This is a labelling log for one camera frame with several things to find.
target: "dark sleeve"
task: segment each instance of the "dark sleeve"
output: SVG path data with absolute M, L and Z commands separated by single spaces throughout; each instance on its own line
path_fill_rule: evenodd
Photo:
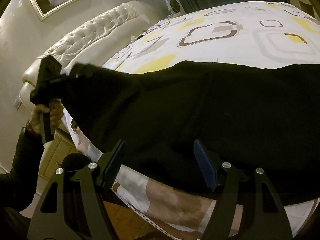
M 22 128 L 8 174 L 0 174 L 0 201 L 17 211 L 26 209 L 36 193 L 38 171 L 44 146 Z

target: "bed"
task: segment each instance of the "bed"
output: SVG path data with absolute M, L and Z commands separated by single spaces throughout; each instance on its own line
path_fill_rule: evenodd
M 320 63 L 320 22 L 291 4 L 243 2 L 162 21 L 148 17 L 143 13 L 141 18 L 145 28 L 131 35 L 134 37 L 132 39 L 128 36 L 125 40 L 110 39 L 107 43 L 97 39 L 93 43 L 94 39 L 88 38 L 82 40 L 78 47 L 86 47 L 82 42 L 98 45 L 91 48 L 87 46 L 76 52 L 72 51 L 74 45 L 70 44 L 70 36 L 78 33 L 78 30 L 68 34 L 26 71 L 23 80 L 29 90 L 23 88 L 20 93 L 24 105 L 32 108 L 28 93 L 32 88 L 30 84 L 36 83 L 35 65 L 46 55 L 53 55 L 62 64 L 65 73 L 70 73 L 75 62 L 90 62 L 131 74 L 158 71 L 184 60 L 269 69 L 291 64 Z M 117 44 L 116 41 L 121 45 L 112 52 L 108 51 L 108 45 Z M 64 127 L 57 133 L 62 134 L 61 138 L 68 138 L 73 147 L 70 151 L 76 149 L 88 155 L 92 161 L 97 161 L 102 153 L 79 128 L 71 128 L 71 121 L 72 117 L 65 110 Z M 44 154 L 39 171 L 47 179 L 65 156 L 52 152 L 50 150 Z M 180 192 L 126 166 L 121 167 L 113 191 L 142 219 L 172 239 L 201 238 L 215 205 L 214 200 Z M 311 217 L 319 201 L 315 199 L 285 207 L 294 236 Z M 242 207 L 238 205 L 230 236 L 239 230 L 241 214 Z

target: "white bedding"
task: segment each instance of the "white bedding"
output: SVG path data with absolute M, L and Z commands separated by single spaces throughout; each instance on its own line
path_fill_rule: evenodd
M 103 67 L 138 74 L 171 67 L 183 60 L 224 62 L 269 69 L 291 64 L 320 63 L 320 22 L 286 3 L 244 2 L 224 5 L 157 23 L 145 36 L 114 55 Z M 63 122 L 77 149 L 96 162 L 102 153 L 79 129 L 71 129 L 71 120 L 65 110 Z M 173 239 L 183 239 L 177 237 L 183 235 L 179 235 L 178 231 L 184 234 L 203 231 L 208 222 L 205 217 L 210 217 L 214 202 L 202 219 L 202 226 L 186 227 L 182 222 L 174 224 L 163 219 L 161 222 L 171 227 L 167 229 L 160 226 L 159 221 L 154 222 L 150 218 L 156 214 L 148 213 L 152 196 L 146 193 L 146 187 L 150 181 L 142 174 L 122 166 L 116 179 L 118 186 L 114 191 L 141 218 L 161 228 Z M 316 199 L 285 207 L 294 236 L 319 201 Z M 174 229 L 177 231 L 175 235 L 170 233 Z

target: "tufted headboard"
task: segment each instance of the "tufted headboard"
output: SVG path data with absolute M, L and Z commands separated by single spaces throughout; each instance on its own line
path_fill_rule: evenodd
M 30 92 L 35 88 L 41 59 L 52 55 L 62 67 L 70 69 L 76 62 L 103 65 L 114 54 L 131 43 L 143 31 L 159 21 L 154 8 L 146 3 L 123 3 L 83 23 L 40 55 L 22 76 L 24 85 L 19 93 L 23 105 L 32 111 Z M 39 176 L 48 180 L 64 157 L 78 152 L 68 130 L 61 125 L 55 140 L 45 144 Z

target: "black garment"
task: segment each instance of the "black garment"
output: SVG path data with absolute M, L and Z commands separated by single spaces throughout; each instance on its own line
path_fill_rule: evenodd
M 30 219 L 19 212 L 26 209 L 36 193 L 38 170 L 44 151 L 41 140 L 21 130 L 12 169 L 0 174 L 1 239 L 26 239 Z
M 70 76 L 83 65 L 75 65 Z M 320 66 L 279 69 L 184 61 L 131 75 L 88 65 L 62 103 L 102 152 L 169 186 L 209 192 L 193 141 L 239 169 L 263 168 L 284 205 L 320 196 Z

